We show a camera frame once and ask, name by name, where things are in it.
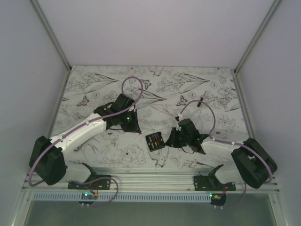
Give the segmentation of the black fuse box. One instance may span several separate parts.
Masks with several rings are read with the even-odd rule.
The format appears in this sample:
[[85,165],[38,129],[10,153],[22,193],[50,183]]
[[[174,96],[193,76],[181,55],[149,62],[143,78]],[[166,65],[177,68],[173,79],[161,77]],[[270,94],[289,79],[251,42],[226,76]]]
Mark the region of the black fuse box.
[[145,140],[150,152],[157,151],[166,146],[161,132],[155,132],[153,134],[146,135]]

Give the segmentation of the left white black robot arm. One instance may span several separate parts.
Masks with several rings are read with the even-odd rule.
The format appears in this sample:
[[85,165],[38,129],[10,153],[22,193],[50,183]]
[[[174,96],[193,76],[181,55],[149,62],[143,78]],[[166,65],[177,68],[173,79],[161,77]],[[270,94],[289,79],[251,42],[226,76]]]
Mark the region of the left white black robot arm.
[[120,94],[114,102],[97,107],[83,122],[51,138],[39,137],[30,157],[29,186],[34,173],[51,186],[65,179],[80,184],[85,189],[95,186],[93,170],[85,163],[69,163],[69,155],[94,136],[114,126],[124,132],[140,133],[136,100]]

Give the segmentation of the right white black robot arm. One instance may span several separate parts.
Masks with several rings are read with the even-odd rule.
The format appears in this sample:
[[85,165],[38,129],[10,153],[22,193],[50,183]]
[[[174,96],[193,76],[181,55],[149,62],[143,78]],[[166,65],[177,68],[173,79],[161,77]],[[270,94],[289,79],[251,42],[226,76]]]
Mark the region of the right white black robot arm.
[[178,122],[171,129],[166,145],[173,148],[188,146],[193,153],[202,155],[224,154],[231,163],[218,163],[208,173],[208,184],[220,190],[227,183],[246,183],[258,189],[270,182],[278,166],[265,149],[254,138],[241,143],[216,139],[211,134],[201,134],[190,119]]

